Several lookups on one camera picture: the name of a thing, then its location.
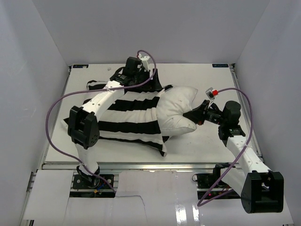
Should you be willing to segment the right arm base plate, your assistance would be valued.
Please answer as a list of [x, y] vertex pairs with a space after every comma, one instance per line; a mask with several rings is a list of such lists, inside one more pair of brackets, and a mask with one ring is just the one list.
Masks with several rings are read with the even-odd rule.
[[[197, 184], [197, 194], [199, 200], [215, 182], [213, 173], [194, 174], [191, 179]], [[222, 193], [230, 191], [231, 189], [232, 188], [228, 184], [221, 181], [206, 196], [205, 200], [209, 200], [210, 198], [216, 197]], [[240, 199], [240, 196], [235, 191], [232, 191], [231, 193], [227, 193], [226, 195], [219, 197], [218, 199]]]

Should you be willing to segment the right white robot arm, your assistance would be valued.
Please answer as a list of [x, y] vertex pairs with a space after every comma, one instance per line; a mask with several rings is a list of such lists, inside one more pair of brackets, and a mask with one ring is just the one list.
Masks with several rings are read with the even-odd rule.
[[272, 171], [247, 145], [241, 126], [241, 106], [236, 101], [226, 102], [223, 110], [208, 100], [183, 116], [198, 125], [208, 121], [218, 125], [218, 136], [232, 152], [242, 173], [229, 163], [217, 164], [213, 184], [222, 188], [228, 184], [239, 196], [246, 213], [278, 213], [284, 207], [284, 178]]

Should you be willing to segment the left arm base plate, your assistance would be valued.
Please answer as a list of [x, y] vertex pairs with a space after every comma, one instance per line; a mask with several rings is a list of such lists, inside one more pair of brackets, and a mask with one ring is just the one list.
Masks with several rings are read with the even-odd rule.
[[70, 197], [73, 198], [114, 198], [115, 193], [108, 184], [97, 178], [96, 185], [88, 186], [79, 174], [75, 174], [71, 184]]

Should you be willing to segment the white pillow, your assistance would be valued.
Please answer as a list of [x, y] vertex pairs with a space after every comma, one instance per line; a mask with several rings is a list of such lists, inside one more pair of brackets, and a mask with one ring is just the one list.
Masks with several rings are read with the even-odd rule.
[[192, 110], [192, 102], [197, 93], [196, 88], [176, 86], [161, 95], [156, 114], [163, 136], [180, 136], [197, 129], [196, 123], [183, 116], [184, 113]]

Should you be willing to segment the black white striped pillowcase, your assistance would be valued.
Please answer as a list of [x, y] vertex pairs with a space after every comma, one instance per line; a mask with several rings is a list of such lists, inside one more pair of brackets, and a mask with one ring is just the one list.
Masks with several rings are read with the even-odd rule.
[[165, 157], [165, 142], [157, 116], [157, 105], [163, 94], [173, 86], [158, 91], [142, 92], [135, 88], [116, 100], [101, 116], [98, 122], [100, 139], [138, 143], [150, 146]]

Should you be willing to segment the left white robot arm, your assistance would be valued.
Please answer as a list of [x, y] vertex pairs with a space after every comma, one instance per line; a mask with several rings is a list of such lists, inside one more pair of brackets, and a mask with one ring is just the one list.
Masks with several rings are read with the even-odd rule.
[[99, 184], [99, 166], [88, 154], [88, 149], [97, 143], [100, 136], [99, 119], [118, 98], [124, 95], [125, 88], [133, 89], [150, 80], [150, 58], [141, 54], [129, 57], [126, 65], [110, 77], [104, 91], [96, 94], [81, 107], [73, 106], [70, 110], [68, 135], [75, 144], [80, 159], [77, 172], [90, 188]]

